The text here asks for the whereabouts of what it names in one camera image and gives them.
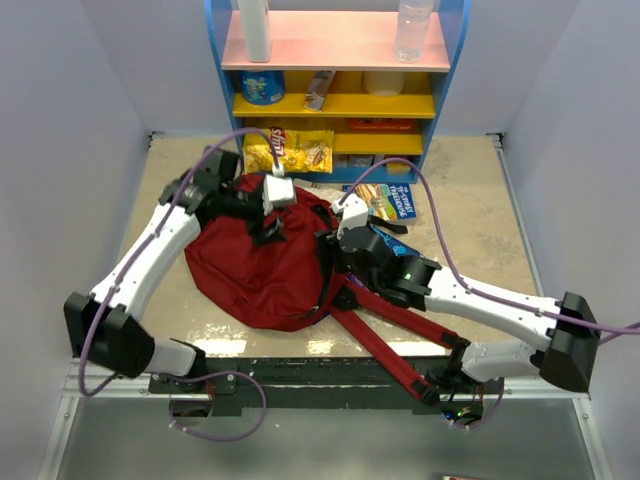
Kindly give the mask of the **red backpack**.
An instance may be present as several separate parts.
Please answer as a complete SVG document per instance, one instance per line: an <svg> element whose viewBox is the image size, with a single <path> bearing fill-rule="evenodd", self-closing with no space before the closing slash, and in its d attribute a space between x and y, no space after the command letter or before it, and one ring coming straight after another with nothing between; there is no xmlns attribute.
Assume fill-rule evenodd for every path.
<svg viewBox="0 0 640 480"><path fill-rule="evenodd" d="M253 191L262 177L244 174L234 183L240 190ZM437 385L356 314L363 306L349 310L335 306L342 289L356 284L348 280L349 273L324 276L320 272L315 234L337 231L338 216L328 201L295 189L295 204L267 216L282 219L282 242L254 246L245 220L219 217L211 221L185 249L196 287L223 311L255 329L296 332L331 315L412 396L427 405L438 404Z"/></svg>

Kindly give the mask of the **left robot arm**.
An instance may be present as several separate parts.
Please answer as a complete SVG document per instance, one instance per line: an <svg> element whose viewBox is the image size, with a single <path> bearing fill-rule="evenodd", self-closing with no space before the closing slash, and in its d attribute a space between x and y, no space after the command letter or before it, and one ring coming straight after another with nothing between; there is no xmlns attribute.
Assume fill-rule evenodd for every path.
<svg viewBox="0 0 640 480"><path fill-rule="evenodd" d="M117 266L87 294L72 293L64 317L75 355L117 375L169 374L185 392L207 380L203 352L175 339L157 339L142 326L149 300L184 249L212 220L243 219L256 240L271 240L281 223L265 221L295 201L281 162L244 192L235 185L238 154L208 148L201 160L162 191L153 214Z"/></svg>

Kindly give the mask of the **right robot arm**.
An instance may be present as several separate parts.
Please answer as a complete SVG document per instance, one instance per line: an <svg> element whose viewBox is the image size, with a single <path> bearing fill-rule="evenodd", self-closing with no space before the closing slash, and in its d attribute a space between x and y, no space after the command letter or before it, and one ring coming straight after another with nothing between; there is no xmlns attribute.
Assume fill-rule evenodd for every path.
<svg viewBox="0 0 640 480"><path fill-rule="evenodd" d="M363 306L450 349L447 367L429 374L431 383L466 393L499 377L540 375L560 389L588 392L600 334L583 296L567 292L555 300L465 283L435 261L395 254L369 226L319 232L316 243L322 272L350 273L358 280L342 289L336 307ZM512 338L483 344L426 320L412 327L417 310L466 318Z"/></svg>

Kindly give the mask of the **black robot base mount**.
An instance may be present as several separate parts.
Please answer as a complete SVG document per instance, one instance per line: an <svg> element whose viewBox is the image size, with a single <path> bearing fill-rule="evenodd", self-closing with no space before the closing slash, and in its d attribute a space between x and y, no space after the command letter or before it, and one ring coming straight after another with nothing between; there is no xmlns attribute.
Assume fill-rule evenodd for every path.
<svg viewBox="0 0 640 480"><path fill-rule="evenodd" d="M414 398L372 357L263 357L208 358L215 379L195 384L180 383L154 374L149 391L175 400L203 400L200 415L238 416L245 408L260 408L262 399L251 380L265 392L267 406L274 409L408 410L416 415L443 414L459 425L477 424L495 411L489 397L501 392L497 381L482 386L440 383L438 406Z"/></svg>

